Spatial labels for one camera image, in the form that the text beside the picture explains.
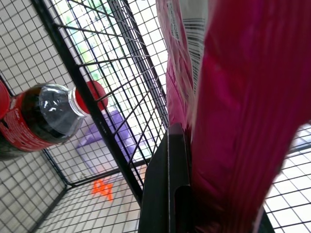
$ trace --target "wire shopping cart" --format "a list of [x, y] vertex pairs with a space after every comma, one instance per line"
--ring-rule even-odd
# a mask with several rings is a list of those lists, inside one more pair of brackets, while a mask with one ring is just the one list
[[[138, 232], [146, 167], [168, 128], [167, 49], [155, 1], [2, 0], [0, 20], [0, 76], [11, 95], [37, 83], [76, 85], [92, 116], [69, 142], [0, 162], [1, 232]], [[94, 100], [88, 80], [107, 95]], [[301, 168], [311, 164], [311, 132], [301, 132], [283, 173], [301, 172], [279, 177], [264, 205], [276, 232], [310, 227], [295, 210], [311, 201], [311, 185], [295, 183], [311, 177]], [[273, 207], [275, 198], [287, 200], [285, 207]], [[281, 222], [282, 211], [295, 221]]]

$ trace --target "metal wire grid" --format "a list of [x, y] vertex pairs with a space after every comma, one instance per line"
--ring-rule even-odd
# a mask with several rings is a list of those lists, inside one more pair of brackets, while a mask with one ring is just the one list
[[31, 232], [65, 184], [39, 152], [0, 162], [0, 229]]
[[[145, 169], [138, 168], [144, 175]], [[93, 184], [70, 189], [37, 232], [39, 233], [131, 233], [137, 232], [140, 207], [123, 176], [103, 179], [113, 184], [112, 200], [92, 193]]]
[[311, 148], [294, 149], [264, 203], [276, 233], [311, 232]]
[[[145, 25], [153, 25], [153, 28], [156, 25], [158, 28], [156, 15], [144, 22], [138, 17], [142, 14], [141, 12], [133, 16], [129, 6], [121, 1], [113, 1], [109, 4], [100, 1], [103, 3], [103, 9], [95, 8], [94, 2], [45, 1], [55, 22], [59, 25], [79, 27], [81, 18], [88, 17], [89, 24], [84, 27], [85, 30], [95, 23], [104, 25], [103, 22], [105, 22], [106, 32], [114, 34], [107, 36], [73, 29], [62, 31], [71, 54], [81, 66], [84, 66], [85, 62], [101, 61], [104, 56], [107, 57], [105, 59], [109, 56], [112, 60], [108, 64], [99, 63], [80, 70], [86, 79], [98, 80], [106, 87], [109, 94], [109, 107], [108, 112], [105, 113], [105, 119], [112, 120], [113, 125], [124, 124], [126, 126], [125, 130], [130, 132], [128, 139], [132, 141], [130, 146], [134, 148], [132, 154], [128, 151], [126, 154], [133, 158], [133, 161], [139, 161], [154, 153], [167, 125], [165, 99], [163, 98], [165, 90], [159, 86], [159, 82], [155, 82], [155, 80], [161, 80], [162, 83], [165, 81], [163, 79], [166, 66], [164, 57], [167, 57], [167, 53], [163, 37], [158, 29], [157, 35], [152, 34], [153, 29], [150, 32], [153, 38], [158, 38], [157, 41], [149, 41], [147, 39], [147, 36], [150, 37], [149, 33], [144, 34], [143, 39], [150, 43], [146, 50], [146, 47], [142, 46], [141, 40], [143, 39], [139, 30], [141, 28], [144, 30]], [[71, 78], [30, 1], [6, 0], [1, 4], [0, 38], [4, 46], [0, 48], [0, 72], [13, 93], [18, 94], [36, 83], [46, 82], [72, 88]], [[59, 6], [64, 5], [67, 9], [61, 12]], [[144, 11], [152, 9], [152, 14], [154, 14], [155, 4], [147, 6]], [[109, 17], [102, 16], [105, 13], [104, 10], [107, 14], [106, 9], [111, 11]], [[83, 14], [78, 17], [77, 13], [81, 11]], [[68, 16], [69, 12], [72, 20], [69, 19], [66, 23], [64, 16]], [[133, 19], [136, 18], [142, 22], [138, 26], [135, 25], [133, 29], [133, 23], [135, 23]], [[126, 33], [127, 38], [124, 38], [122, 34]], [[155, 45], [164, 51], [155, 50]], [[138, 57], [138, 55], [133, 55], [135, 53], [143, 55], [139, 59], [133, 58]], [[164, 64], [158, 64], [159, 57]], [[148, 84], [146, 80], [153, 80], [153, 83]], [[118, 119], [118, 122], [115, 122], [112, 112], [121, 115], [121, 120]], [[102, 140], [85, 145], [77, 151], [77, 145], [90, 135], [92, 127], [93, 121], [87, 118], [79, 132], [69, 142], [48, 150], [68, 183], [77, 183], [117, 168], [110, 151]], [[119, 128], [115, 134], [122, 133], [122, 130], [123, 128]], [[121, 147], [124, 146], [122, 145], [124, 138], [120, 140], [117, 135], [115, 138]]]

